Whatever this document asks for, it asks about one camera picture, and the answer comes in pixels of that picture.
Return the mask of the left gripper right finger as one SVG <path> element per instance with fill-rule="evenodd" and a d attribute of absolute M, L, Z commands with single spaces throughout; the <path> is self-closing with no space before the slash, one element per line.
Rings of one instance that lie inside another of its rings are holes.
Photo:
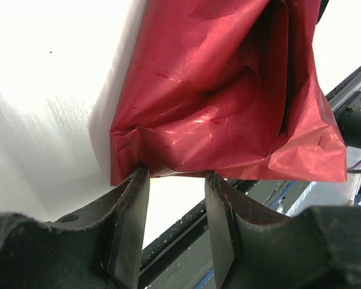
<path fill-rule="evenodd" d="M 218 288 L 361 288 L 361 207 L 284 216 L 205 176 Z"/>

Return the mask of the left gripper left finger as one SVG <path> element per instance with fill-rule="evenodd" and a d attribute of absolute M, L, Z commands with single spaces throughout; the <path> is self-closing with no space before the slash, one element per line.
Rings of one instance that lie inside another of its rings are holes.
<path fill-rule="evenodd" d="M 0 213 L 0 288 L 137 288 L 149 186 L 139 168 L 56 222 Z"/>

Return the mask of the red wrapping paper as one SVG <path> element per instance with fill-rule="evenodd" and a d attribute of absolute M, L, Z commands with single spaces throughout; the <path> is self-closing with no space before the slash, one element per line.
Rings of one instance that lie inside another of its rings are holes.
<path fill-rule="evenodd" d="M 148 1 L 111 124 L 111 184 L 141 165 L 152 177 L 345 181 L 312 49 L 320 5 Z"/>

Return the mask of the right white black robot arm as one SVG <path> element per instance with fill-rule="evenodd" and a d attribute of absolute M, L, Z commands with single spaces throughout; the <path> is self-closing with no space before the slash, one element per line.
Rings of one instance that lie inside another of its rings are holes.
<path fill-rule="evenodd" d="M 319 85 L 347 146 L 361 148 L 361 1 L 321 1 L 313 50 Z"/>

